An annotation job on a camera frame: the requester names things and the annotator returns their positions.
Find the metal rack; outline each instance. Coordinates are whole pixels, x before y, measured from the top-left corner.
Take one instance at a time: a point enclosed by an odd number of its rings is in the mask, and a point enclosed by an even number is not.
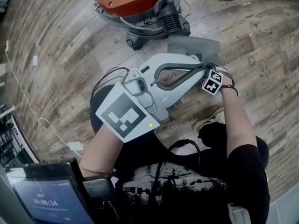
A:
[[[10,123],[11,115],[8,114],[0,119],[0,165],[4,169],[33,163],[24,146],[18,141],[17,129]]]

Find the sneaker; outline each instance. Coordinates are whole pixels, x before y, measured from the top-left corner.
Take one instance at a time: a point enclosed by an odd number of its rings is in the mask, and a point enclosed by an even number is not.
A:
[[[193,131],[195,132],[196,135],[198,135],[199,131],[202,129],[203,126],[209,125],[209,124],[212,124],[212,123],[225,124],[224,108],[223,107],[216,110],[209,118],[198,121],[193,126]]]

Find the orange vacuum canister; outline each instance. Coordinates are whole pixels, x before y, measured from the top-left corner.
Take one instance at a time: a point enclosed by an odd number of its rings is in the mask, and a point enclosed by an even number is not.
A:
[[[106,22],[127,30],[126,42],[134,50],[151,39],[190,34],[180,0],[95,0],[94,5]]]

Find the white cable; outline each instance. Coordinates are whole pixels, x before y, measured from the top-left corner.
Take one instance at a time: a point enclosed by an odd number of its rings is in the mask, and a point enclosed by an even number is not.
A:
[[[190,7],[190,5],[189,5],[189,3],[187,3],[187,1],[186,0],[183,0],[186,4],[187,4],[187,6],[189,7],[189,13],[184,17],[184,18],[186,18],[187,16],[189,16],[191,13],[192,13],[192,10],[191,10],[191,7]]]
[[[54,126],[51,124],[50,121],[48,121],[47,119],[45,119],[45,118],[43,118],[43,117],[40,117],[40,118],[37,117],[35,111],[32,109],[31,104],[30,104],[29,100],[27,99],[27,97],[26,97],[26,95],[25,95],[25,92],[24,92],[24,90],[22,89],[22,86],[21,86],[21,84],[20,84],[20,82],[19,82],[19,80],[18,80],[18,78],[17,78],[17,76],[16,76],[16,74],[15,74],[15,72],[14,72],[14,70],[13,70],[13,67],[12,67],[12,65],[11,65],[11,63],[10,63],[10,60],[9,60],[9,58],[8,58],[8,54],[7,54],[6,51],[5,51],[5,54],[6,54],[6,57],[7,57],[9,66],[10,66],[10,69],[11,69],[12,73],[14,74],[14,77],[15,77],[17,83],[19,84],[19,87],[20,87],[21,91],[23,92],[23,95],[24,95],[25,99],[27,100],[27,103],[28,103],[28,105],[29,105],[29,109],[31,109],[31,111],[33,112],[33,114],[35,115],[35,117],[36,117],[36,119],[37,119],[38,126],[39,126],[39,127],[41,126],[41,122],[40,122],[40,120],[43,119],[43,120],[47,121],[47,122],[51,125],[51,127],[53,128],[54,133],[56,134],[56,136],[57,136],[57,137],[58,137],[58,138],[59,138],[59,139],[60,139],[60,140],[67,146],[67,147],[69,147],[69,145],[68,145],[68,144],[67,144],[67,143],[66,143],[66,142],[65,142],[65,141],[64,141],[64,140],[57,134],[56,129],[54,128]]]
[[[126,20],[123,19],[123,17],[120,17],[120,20],[125,23],[126,25],[134,28],[134,29],[138,29],[138,30],[146,30],[146,31],[153,31],[153,32],[157,32],[157,31],[160,31],[163,29],[163,27],[160,27],[160,28],[142,28],[142,27],[137,27],[137,26],[134,26],[133,24],[127,22]]]

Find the black strap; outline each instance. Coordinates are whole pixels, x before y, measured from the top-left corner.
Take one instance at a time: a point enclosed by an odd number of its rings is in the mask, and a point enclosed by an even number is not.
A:
[[[220,87],[220,89],[223,89],[223,88],[230,88],[230,89],[233,89],[233,90],[235,90],[235,92],[237,92],[237,96],[239,96],[239,92],[237,91],[237,89],[236,89],[233,85],[231,85],[231,84],[228,84],[228,85],[223,84],[223,85]]]

